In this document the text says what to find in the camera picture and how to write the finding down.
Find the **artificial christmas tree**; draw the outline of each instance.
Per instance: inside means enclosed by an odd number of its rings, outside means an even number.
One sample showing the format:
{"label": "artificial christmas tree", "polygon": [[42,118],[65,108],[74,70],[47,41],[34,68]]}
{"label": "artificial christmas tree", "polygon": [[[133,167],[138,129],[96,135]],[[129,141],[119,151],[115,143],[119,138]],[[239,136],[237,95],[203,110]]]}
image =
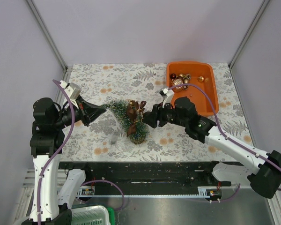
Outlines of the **artificial christmas tree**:
{"label": "artificial christmas tree", "polygon": [[141,121],[146,102],[129,100],[110,101],[102,107],[112,111],[122,129],[134,144],[141,144],[149,133],[148,126]]}

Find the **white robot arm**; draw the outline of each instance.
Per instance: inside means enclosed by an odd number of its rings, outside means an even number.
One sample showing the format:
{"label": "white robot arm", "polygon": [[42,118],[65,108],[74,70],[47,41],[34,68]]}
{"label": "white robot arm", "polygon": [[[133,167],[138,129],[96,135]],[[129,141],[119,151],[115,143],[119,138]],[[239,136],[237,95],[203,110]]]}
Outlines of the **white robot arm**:
{"label": "white robot arm", "polygon": [[[86,102],[79,94],[81,89],[78,85],[60,81],[60,86],[73,104],[75,122],[81,120],[85,126],[89,126],[106,111],[100,106]],[[57,196],[57,172],[61,152],[58,154],[55,152],[65,138],[62,129],[70,126],[72,121],[70,107],[65,108],[65,106],[62,108],[47,97],[39,99],[33,105],[35,121],[33,122],[30,146],[35,170],[35,192],[30,218],[23,222],[23,225],[33,225],[39,220],[46,222],[46,224],[67,224],[69,216],[71,217],[70,209],[74,198],[80,185],[85,181],[84,171],[71,170]],[[39,186],[41,171],[51,157],[53,158],[45,168]],[[39,200],[37,193],[42,193]]]}
{"label": "white robot arm", "polygon": [[219,181],[250,184],[252,189],[261,196],[273,197],[281,184],[281,172],[265,159],[281,168],[280,153],[277,151],[268,153],[254,148],[220,130],[216,123],[198,115],[194,103],[190,102],[187,97],[178,98],[174,108],[170,104],[174,92],[165,88],[160,94],[164,101],[155,104],[151,112],[144,113],[144,123],[152,128],[163,127],[166,123],[185,127],[185,132],[192,139],[221,149],[245,166],[218,163],[212,171],[215,178]]}

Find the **orange bin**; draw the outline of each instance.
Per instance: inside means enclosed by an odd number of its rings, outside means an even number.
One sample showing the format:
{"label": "orange bin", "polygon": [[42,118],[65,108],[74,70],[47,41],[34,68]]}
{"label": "orange bin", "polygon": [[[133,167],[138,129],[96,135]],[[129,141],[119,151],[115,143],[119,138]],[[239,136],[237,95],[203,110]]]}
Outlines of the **orange bin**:
{"label": "orange bin", "polygon": [[[214,73],[212,67],[207,63],[194,62],[194,61],[180,61],[171,62],[167,65],[167,86],[172,86],[172,80],[170,79],[171,74],[191,74],[190,82],[201,88],[210,98],[215,112],[219,112],[219,101],[217,98],[216,86],[214,81]],[[199,82],[198,77],[203,76],[204,81]],[[189,86],[187,90],[175,92],[174,98],[171,104],[174,106],[175,100],[180,97],[188,97],[191,102],[196,106],[196,110],[199,115],[212,116],[213,112],[211,106],[206,97],[195,87]]]}

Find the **floral tablecloth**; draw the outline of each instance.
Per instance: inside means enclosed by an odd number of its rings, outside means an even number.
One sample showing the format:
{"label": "floral tablecloth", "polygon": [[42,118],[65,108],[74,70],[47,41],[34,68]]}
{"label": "floral tablecloth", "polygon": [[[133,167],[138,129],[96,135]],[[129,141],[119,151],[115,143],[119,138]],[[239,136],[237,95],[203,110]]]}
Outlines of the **floral tablecloth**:
{"label": "floral tablecloth", "polygon": [[[211,63],[214,71],[222,127],[251,144],[237,92],[226,63]],[[147,101],[146,109],[160,103],[158,91],[165,87],[166,64],[76,64],[70,82],[78,84],[81,96],[96,105],[113,99]],[[135,145],[126,137],[111,112],[101,115],[89,127],[81,122],[63,148],[62,161],[235,161],[213,146],[188,137],[183,127],[167,124],[149,128],[144,143]],[[120,134],[115,144],[114,133]]]}

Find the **green plastic basket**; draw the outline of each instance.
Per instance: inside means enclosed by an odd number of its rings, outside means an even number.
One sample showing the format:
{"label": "green plastic basket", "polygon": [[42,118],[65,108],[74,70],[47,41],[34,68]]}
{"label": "green plastic basket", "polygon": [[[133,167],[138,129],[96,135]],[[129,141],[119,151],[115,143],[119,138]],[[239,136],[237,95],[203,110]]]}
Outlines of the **green plastic basket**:
{"label": "green plastic basket", "polygon": [[109,215],[109,222],[111,225],[116,225],[116,216],[114,214],[113,208],[107,208],[108,215]]}

